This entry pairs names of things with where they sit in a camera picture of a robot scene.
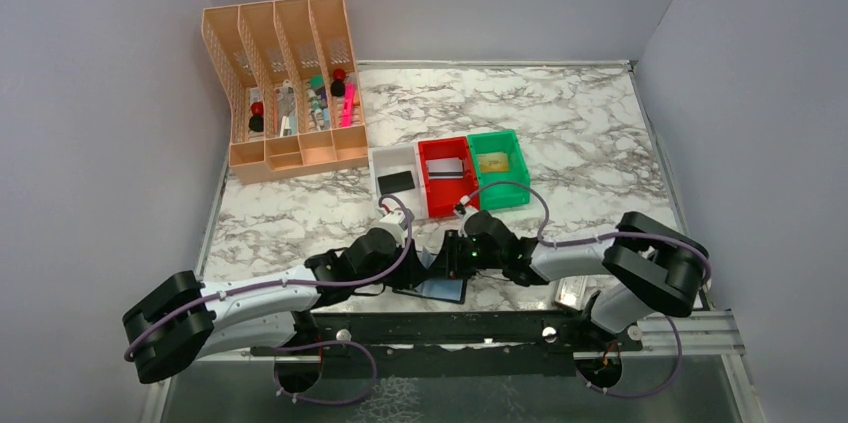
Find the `peach plastic desk organizer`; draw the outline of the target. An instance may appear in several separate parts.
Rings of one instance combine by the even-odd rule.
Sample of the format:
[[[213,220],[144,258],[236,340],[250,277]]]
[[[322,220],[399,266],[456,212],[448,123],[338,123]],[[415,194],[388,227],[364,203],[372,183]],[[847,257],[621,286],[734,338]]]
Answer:
[[[269,0],[204,9],[204,43],[231,114],[229,167],[244,184],[365,167],[369,142],[357,61],[345,0]],[[354,124],[341,127],[343,98],[330,94],[343,68],[358,98]],[[324,78],[331,128],[314,129],[306,88]],[[294,87],[297,133],[278,136],[275,89]],[[248,129],[250,105],[264,103],[264,131]]]

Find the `white plastic bin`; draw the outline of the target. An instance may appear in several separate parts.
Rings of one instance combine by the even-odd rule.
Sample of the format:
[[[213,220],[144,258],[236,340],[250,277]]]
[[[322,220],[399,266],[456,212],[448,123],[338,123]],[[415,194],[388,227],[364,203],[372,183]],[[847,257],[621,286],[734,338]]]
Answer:
[[[418,146],[404,143],[369,149],[368,163],[375,200],[394,195],[417,220],[429,218]]]

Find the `gold card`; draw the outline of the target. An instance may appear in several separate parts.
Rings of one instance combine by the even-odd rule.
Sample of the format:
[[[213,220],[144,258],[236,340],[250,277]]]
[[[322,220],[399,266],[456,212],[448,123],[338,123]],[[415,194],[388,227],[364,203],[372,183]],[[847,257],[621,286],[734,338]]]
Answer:
[[[511,168],[509,155],[506,152],[478,154],[477,163],[481,173],[503,173]]]

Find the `green plastic bin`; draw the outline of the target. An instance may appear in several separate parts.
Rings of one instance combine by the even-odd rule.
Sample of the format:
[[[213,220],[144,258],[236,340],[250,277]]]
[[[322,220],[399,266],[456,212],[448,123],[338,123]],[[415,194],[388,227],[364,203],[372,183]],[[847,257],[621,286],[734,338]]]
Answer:
[[[531,177],[514,130],[476,133],[467,136],[479,186],[496,181],[514,181],[529,186]],[[515,185],[495,185],[479,194],[481,208],[500,210],[523,206],[530,193]]]

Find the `silver patterned credit card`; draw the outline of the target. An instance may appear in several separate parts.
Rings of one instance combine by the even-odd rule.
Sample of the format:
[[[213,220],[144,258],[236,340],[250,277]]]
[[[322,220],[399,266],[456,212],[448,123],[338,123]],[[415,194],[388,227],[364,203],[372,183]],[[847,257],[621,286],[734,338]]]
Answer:
[[[461,179],[464,176],[464,162],[458,157],[429,159],[425,161],[427,176],[436,179]]]

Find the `black leather card holder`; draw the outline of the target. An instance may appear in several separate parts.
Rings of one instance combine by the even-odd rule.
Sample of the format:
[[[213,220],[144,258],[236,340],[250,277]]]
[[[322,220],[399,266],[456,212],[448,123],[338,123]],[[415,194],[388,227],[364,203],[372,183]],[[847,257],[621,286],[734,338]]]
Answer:
[[[411,247],[405,258],[385,278],[393,293],[452,304],[465,302],[467,281],[429,276],[436,256],[427,249]]]

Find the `red plastic bin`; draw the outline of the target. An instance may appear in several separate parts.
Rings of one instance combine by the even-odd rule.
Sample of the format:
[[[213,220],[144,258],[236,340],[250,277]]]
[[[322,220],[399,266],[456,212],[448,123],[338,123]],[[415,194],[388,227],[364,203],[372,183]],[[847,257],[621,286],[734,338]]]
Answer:
[[[422,218],[453,217],[459,200],[479,188],[467,137],[419,140],[414,150]]]

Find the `silver card tin box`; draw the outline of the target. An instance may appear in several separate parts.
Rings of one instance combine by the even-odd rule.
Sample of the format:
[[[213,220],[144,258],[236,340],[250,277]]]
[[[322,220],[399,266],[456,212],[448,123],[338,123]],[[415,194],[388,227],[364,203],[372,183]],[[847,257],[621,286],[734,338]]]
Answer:
[[[581,310],[586,300],[588,280],[588,276],[561,279],[553,297],[553,304],[563,309]]]

